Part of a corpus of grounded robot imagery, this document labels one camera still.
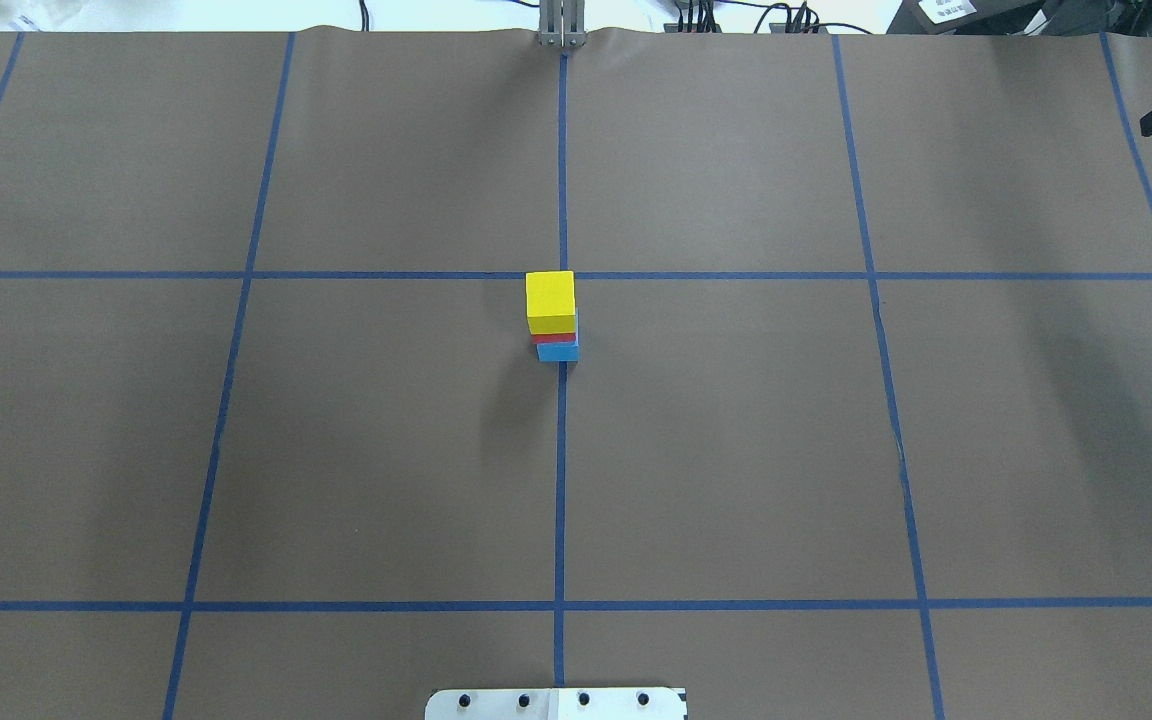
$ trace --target black cable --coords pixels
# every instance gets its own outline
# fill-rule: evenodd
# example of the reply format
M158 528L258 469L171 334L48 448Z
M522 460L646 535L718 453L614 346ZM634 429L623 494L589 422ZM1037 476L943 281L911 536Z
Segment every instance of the black cable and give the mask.
M855 26L851 23L814 23L811 26L805 26L805 28L801 29L799 32L804 32L804 33L805 32L813 32L813 31L817 31L817 29L824 28L824 26L849 26L850 29L859 29L859 31L863 32L863 33L865 33L865 35L873 35L872 32L869 32L867 29L865 29L863 26Z
M1137 10L1137 13L1135 13L1135 17L1132 17L1132 24L1128 26L1128 35L1132 36L1137 35L1137 25L1140 23L1140 18L1144 17L1144 10L1146 10L1144 0L1139 0L1139 3L1135 6L1135 10Z
M698 32L718 32L714 20L714 0L700 0L700 29Z
M763 15L759 15L758 24L755 24L755 35L758 35L758 31L763 29L763 21L767 18L768 13L772 13L776 8L785 10L785 23L788 26L788 23L791 22L794 8L790 8L787 3L772 3L767 6L767 9L763 10Z
M812 12L808 8L808 3L799 5L799 12L794 13L794 18L788 22L785 28L786 32L798 32L802 28L812 24L808 22L808 14Z

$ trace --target cable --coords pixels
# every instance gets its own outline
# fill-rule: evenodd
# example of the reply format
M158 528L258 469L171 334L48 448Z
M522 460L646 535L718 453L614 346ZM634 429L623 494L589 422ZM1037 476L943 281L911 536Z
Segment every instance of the cable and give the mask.
M869 32L867 29L865 29L863 26L855 26L851 23L814 23L814 24L810 24L810 26L805 26L805 28L801 29L799 32L804 32L804 33L814 32L814 31L817 31L817 29L824 28L824 26L849 26L850 29L859 29L859 31L863 32L863 33L865 33L865 35L873 35L872 32Z
M785 29L786 32L806 32L806 26L811 26L814 23L820 22L819 13L814 12L812 8L808 8L808 3L799 6L799 12L794 13L794 22L788 24Z
M714 0L673 0L679 10L679 32L703 33L718 32L718 17L714 15Z
M790 6L788 6L787 3L772 3L767 6L767 9L763 10L763 15L759 15L758 24L755 24L755 35L758 35L758 31L763 29L763 21L767 18L767 15L776 8L785 10L785 23L787 26L788 24L790 24L794 8L790 8Z
M1128 26L1128 35L1137 35L1137 25L1140 23L1140 18L1144 17L1144 10L1146 10L1146 5L1144 0L1135 5L1135 17L1132 17L1132 24Z

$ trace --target cube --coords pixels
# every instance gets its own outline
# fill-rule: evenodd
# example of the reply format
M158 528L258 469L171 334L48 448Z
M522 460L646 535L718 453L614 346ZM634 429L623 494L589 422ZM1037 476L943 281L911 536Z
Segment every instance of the cube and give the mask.
M541 363L575 363L579 361L579 342L547 342L536 347Z
M550 333L531 336L531 344L544 344L547 342L576 342L576 333Z
M576 274L526 273L526 327L531 334L576 332Z

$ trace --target blue tape grid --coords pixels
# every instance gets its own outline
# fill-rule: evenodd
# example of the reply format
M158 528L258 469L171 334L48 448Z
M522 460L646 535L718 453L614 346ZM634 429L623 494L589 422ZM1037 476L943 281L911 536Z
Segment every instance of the blue tape grid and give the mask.
M0 281L521 281L524 270L0 270ZM893 272L877 270L576 270L581 281L1152 282L1152 273Z
M909 543L909 558L914 564L914 592L918 596L918 616L923 626L923 653L927 662L929 683L932 689L932 712L937 720L945 720L945 702L941 697L941 672L937 666L937 638L932 634L932 612L927 606L927 581L923 577L923 552L918 543L918 521L914 517L914 490L909 484L909 465L905 463L905 437L901 432L900 407L896 404L896 384L892 381L890 356L887 353L887 329L882 326L882 301L878 296L878 275L874 270L874 249L869 242L869 217L865 213L865 194L861 190L861 165L856 160L856 138L851 128L851 106L847 101L847 77L842 65L842 47L838 36L832 36L833 65L838 74L838 101L842 106L842 128L847 141L847 161L851 165L851 189L856 199L856 222L861 227L861 250L865 256L865 275L869 283L869 304L874 317L874 332L878 338L878 359L882 365L882 388L887 395L887 418L890 422L892 434L896 439L896 453L900 461L900 487L905 503L905 538Z
M502 601L104 601L0 600L0 612L806 612L1029 611L1152 607L1152 596L932 597L873 600L502 600Z
M177 644L172 653L172 673L168 676L168 692L162 706L164 720L170 720L175 712L175 698L180 688L180 670L184 666L184 650L189 639L189 620L194 615L194 598L198 589L198 568L202 564L202 544L207 538L207 518L211 515L211 493L217 486L217 470L220 467L220 441L225 434L225 422L229 415L229 396L234 388L234 369L238 365L238 347L243 341L243 321L247 319L247 302L251 297L252 278L256 270L256 252L260 250L260 230L265 222L265 199L270 192L270 174L274 169L274 152L278 149L278 129L283 120L283 99L287 97L287 78L291 74L291 53L296 50L296 33L287 33L283 51L283 74L278 82L278 99L274 100L274 120L270 124L270 143L265 147L265 168L262 170L260 191L256 197L256 218L252 220L251 241L247 245L247 276L238 291L238 311L234 314L234 332L229 341L229 359L225 363L223 386L220 389L220 410L215 414L215 432L211 437L211 455L207 460L207 479L202 487L202 503L198 509L198 525L194 536L194 553L189 558L189 575L184 585L184 607L180 611Z

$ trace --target blue block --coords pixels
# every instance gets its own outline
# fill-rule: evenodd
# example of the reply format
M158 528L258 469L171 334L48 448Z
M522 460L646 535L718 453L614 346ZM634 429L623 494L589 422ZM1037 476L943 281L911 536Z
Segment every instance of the blue block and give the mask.
M541 363L575 363L579 361L579 341L543 342L536 347Z

